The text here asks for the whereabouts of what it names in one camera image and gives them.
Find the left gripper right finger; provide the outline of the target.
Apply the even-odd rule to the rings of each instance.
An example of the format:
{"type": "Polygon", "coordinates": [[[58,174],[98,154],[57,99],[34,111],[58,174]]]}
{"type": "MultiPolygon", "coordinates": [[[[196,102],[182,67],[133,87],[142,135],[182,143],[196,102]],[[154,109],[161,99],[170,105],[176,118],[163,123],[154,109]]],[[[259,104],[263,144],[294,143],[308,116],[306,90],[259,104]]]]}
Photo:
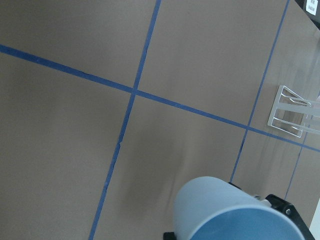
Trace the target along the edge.
{"type": "Polygon", "coordinates": [[[230,240],[314,239],[293,204],[274,194],[260,201],[239,187],[231,192],[235,193],[235,205],[228,208],[230,240]]]}

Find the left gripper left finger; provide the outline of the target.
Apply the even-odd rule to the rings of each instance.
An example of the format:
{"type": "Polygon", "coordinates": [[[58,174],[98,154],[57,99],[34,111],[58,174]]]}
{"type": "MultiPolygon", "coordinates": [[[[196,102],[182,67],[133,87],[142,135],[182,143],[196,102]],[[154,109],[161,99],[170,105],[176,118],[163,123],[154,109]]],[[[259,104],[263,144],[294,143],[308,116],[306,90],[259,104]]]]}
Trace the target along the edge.
{"type": "Polygon", "coordinates": [[[174,232],[164,232],[163,240],[177,240],[177,237],[174,232]]]}

